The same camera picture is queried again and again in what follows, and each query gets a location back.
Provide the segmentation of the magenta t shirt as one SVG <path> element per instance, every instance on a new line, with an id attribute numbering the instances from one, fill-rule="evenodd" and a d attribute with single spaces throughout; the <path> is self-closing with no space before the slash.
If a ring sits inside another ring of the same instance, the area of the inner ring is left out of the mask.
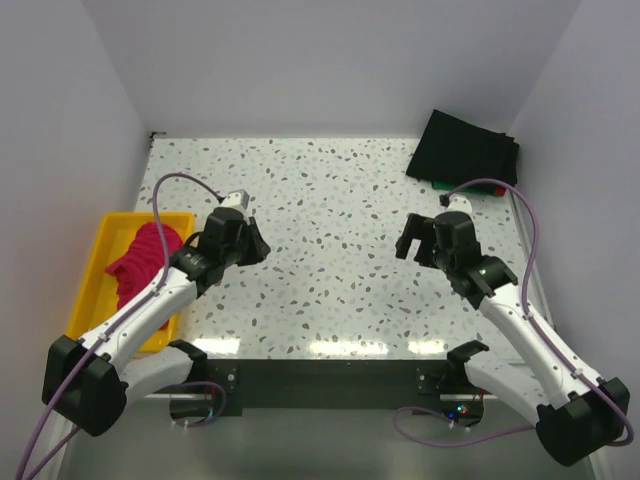
<path id="1" fill-rule="evenodd" d="M 122 309 L 164 268 L 165 258 L 155 222 L 142 225 L 124 255 L 105 268 L 117 282 L 117 309 Z"/>

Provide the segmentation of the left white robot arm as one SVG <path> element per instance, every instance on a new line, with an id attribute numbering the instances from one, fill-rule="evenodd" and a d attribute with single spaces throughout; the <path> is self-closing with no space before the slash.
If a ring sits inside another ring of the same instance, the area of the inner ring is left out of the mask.
<path id="1" fill-rule="evenodd" d="M 140 347 L 171 316 L 219 283 L 232 266 L 266 259 L 246 205 L 225 200 L 207 217 L 195 246 L 175 252 L 168 267 L 125 308 L 78 340 L 63 335 L 49 348 L 42 400 L 91 436 L 109 430 L 125 407 L 155 390 L 187 380 L 205 354 L 184 341 L 134 364 Z"/>

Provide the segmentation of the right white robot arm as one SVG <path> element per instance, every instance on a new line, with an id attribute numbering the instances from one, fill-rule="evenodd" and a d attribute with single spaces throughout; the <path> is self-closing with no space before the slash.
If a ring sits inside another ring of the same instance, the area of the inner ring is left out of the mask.
<path id="1" fill-rule="evenodd" d="M 538 319 L 511 269 L 482 253 L 469 214 L 411 214 L 396 243 L 397 258 L 406 258 L 414 241 L 419 243 L 415 262 L 442 271 L 454 292 L 504 335 L 530 370 L 517 371 L 474 340 L 448 352 L 440 388 L 475 387 L 497 396 L 532 425 L 546 452 L 564 466 L 602 447 L 633 441 L 626 385 L 605 379 Z"/>

